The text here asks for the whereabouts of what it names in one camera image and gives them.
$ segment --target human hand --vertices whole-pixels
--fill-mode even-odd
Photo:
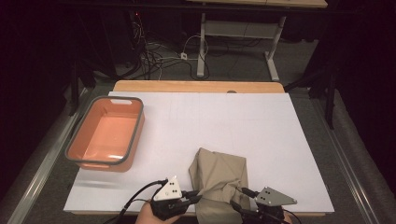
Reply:
[[[137,216],[135,224],[171,224],[176,222],[180,216],[171,217],[165,221],[160,220],[152,214],[151,206],[149,203],[144,203]]]
[[[291,218],[289,217],[289,214],[287,214],[287,213],[284,213],[284,214],[285,214],[285,219],[283,219],[283,220],[285,220],[285,221],[289,222],[290,224],[292,224]]]

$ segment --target orange plastic basin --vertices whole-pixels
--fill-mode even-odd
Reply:
[[[125,172],[132,166],[144,121],[140,99],[98,97],[65,155],[83,169]]]

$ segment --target black clamp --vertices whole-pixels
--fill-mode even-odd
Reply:
[[[282,205],[296,204],[295,199],[269,187],[265,187],[260,193],[242,188],[242,193],[252,198],[258,206],[256,211],[251,211],[242,208],[240,204],[234,201],[230,201],[233,210],[241,214],[243,224],[289,224],[284,220]]]
[[[161,220],[183,215],[190,204],[198,203],[201,200],[202,195],[197,195],[198,192],[198,190],[180,190],[180,185],[174,176],[157,189],[152,196],[150,201],[152,213]]]

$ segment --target crumpled fabric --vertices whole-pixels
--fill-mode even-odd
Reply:
[[[203,195],[195,212],[200,224],[242,223],[238,212],[233,210],[230,200],[250,209],[248,196],[240,192],[248,187],[247,162],[243,157],[211,152],[200,148],[190,166],[194,190]]]

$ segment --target white paper sheet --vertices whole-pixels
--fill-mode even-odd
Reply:
[[[109,95],[138,97],[144,103],[146,121],[134,163],[126,173],[80,169],[64,211],[119,212],[143,186],[173,175],[183,190],[192,190],[188,170],[199,147],[246,157],[249,188],[268,186],[289,195],[298,201],[285,206],[292,212],[334,211],[288,94]],[[138,198],[151,198],[158,187]],[[132,203],[128,211],[139,211],[141,204]]]

